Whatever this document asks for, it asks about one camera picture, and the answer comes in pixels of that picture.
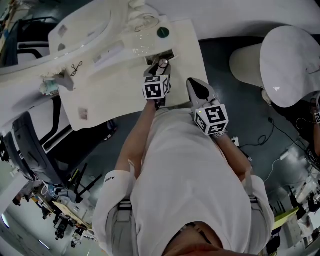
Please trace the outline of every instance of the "small black object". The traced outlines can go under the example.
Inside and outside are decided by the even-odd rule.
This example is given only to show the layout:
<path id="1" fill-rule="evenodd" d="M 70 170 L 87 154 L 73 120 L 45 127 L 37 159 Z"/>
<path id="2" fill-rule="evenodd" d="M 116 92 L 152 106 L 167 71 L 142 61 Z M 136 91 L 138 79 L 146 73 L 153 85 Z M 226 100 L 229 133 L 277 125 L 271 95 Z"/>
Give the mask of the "small black object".
<path id="1" fill-rule="evenodd" d="M 170 35 L 170 31 L 166 27 L 160 27 L 156 34 L 160 38 L 167 38 Z"/>
<path id="2" fill-rule="evenodd" d="M 72 64 L 71 68 L 73 68 L 74 71 L 71 73 L 71 75 L 70 75 L 71 77 L 74 77 L 74 76 L 76 75 L 76 73 L 78 72 L 78 68 L 79 68 L 80 66 L 82 66 L 82 64 L 83 64 L 82 61 L 79 62 L 79 64 L 78 64 L 77 67 L 75 67 L 75 64 Z"/>

